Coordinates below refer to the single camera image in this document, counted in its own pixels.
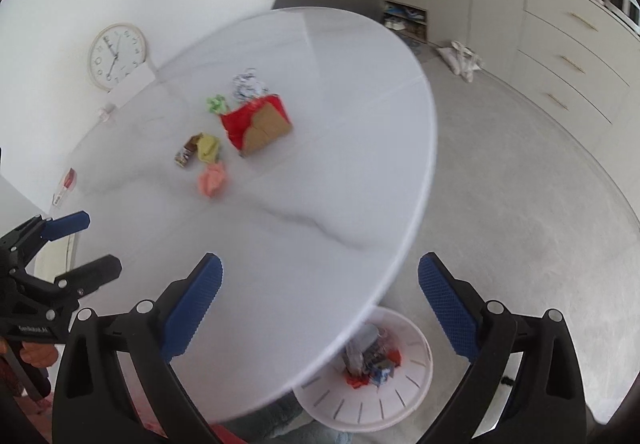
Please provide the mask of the person's left hand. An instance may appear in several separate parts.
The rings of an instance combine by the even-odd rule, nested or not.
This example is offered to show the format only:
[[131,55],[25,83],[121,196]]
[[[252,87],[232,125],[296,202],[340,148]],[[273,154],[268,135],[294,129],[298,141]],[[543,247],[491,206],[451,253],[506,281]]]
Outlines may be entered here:
[[35,368],[49,368],[58,360],[58,349],[53,344],[22,342],[20,355],[24,363]]

